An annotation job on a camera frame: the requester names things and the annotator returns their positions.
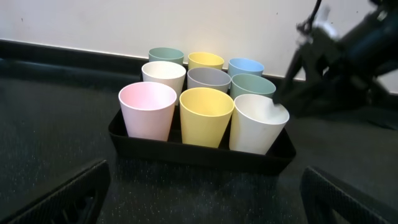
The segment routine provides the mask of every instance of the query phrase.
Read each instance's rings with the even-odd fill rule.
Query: tray
[[[296,155],[285,129],[279,134],[266,155],[231,151],[228,146],[230,123],[218,149],[182,144],[178,106],[174,111],[167,142],[128,137],[121,110],[113,118],[108,129],[118,155],[125,158],[142,158],[230,171],[278,175]]]

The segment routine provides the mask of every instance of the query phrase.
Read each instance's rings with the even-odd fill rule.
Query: pink cup
[[[139,82],[119,92],[124,124],[129,137],[167,141],[176,92],[155,82]]]

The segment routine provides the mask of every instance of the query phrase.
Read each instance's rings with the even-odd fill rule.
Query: cup
[[[276,87],[271,81],[257,75],[238,74],[232,77],[230,93],[232,99],[243,94],[272,97],[275,91]]]
[[[184,61],[184,53],[181,50],[168,48],[168,47],[157,47],[149,50],[149,62],[155,61],[166,61],[174,62],[182,65]]]
[[[188,55],[188,70],[193,68],[217,68],[222,69],[224,59],[215,54],[206,52],[195,52]]]
[[[265,155],[289,120],[289,112],[255,94],[240,95],[234,103],[229,148]]]
[[[129,137],[167,141],[176,100],[175,91],[161,83],[133,83],[120,90],[120,107]]]
[[[148,62],[142,66],[144,82],[157,82],[168,85],[177,93],[177,98],[181,95],[186,72],[182,65],[173,62]]]
[[[228,75],[234,77],[237,74],[252,74],[261,76],[264,66],[255,60],[246,58],[232,58],[228,63]]]
[[[182,142],[218,147],[234,110],[226,93],[212,88],[192,88],[180,96]]]
[[[194,68],[188,71],[188,89],[197,87],[213,88],[226,93],[231,77],[215,68]]]

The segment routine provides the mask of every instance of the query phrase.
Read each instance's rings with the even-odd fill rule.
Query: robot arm
[[[312,26],[320,2],[297,26],[306,42],[294,54],[273,98],[296,116],[373,104],[388,94],[376,78],[398,69],[398,0],[373,0],[377,9],[338,40],[333,32]],[[295,85],[302,68],[305,82]]]

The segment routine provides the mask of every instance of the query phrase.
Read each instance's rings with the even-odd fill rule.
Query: green cup
[[[149,62],[166,61],[182,65],[184,53],[181,50],[168,47],[157,47],[149,50]]]
[[[243,94],[257,94],[272,98],[276,91],[275,85],[260,76],[250,74],[238,74],[232,77],[231,97],[236,97]]]

